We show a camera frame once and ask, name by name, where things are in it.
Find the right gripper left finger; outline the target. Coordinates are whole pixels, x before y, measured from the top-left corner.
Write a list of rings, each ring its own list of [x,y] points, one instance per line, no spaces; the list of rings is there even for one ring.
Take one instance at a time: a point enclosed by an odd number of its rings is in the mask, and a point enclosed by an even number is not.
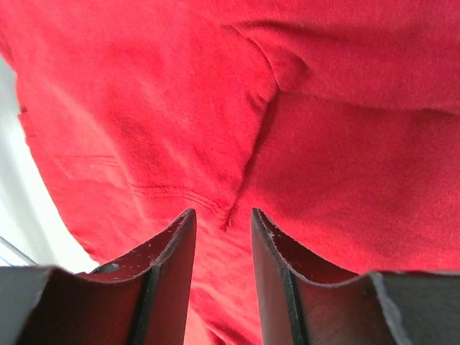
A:
[[[196,213],[90,273],[1,268],[3,344],[182,344]]]

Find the dark red t shirt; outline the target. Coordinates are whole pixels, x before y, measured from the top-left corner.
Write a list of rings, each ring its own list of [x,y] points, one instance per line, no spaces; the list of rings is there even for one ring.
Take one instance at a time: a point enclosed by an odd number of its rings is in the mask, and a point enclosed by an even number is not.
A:
[[[187,344],[260,344],[250,212],[353,272],[459,268],[457,1],[3,1],[19,120],[110,261],[194,208]]]

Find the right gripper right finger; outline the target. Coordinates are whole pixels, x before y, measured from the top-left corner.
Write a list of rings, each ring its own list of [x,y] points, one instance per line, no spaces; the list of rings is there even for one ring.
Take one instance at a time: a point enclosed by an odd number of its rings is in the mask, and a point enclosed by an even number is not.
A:
[[[319,257],[252,211],[252,253],[264,344],[459,342],[459,274],[371,271]]]

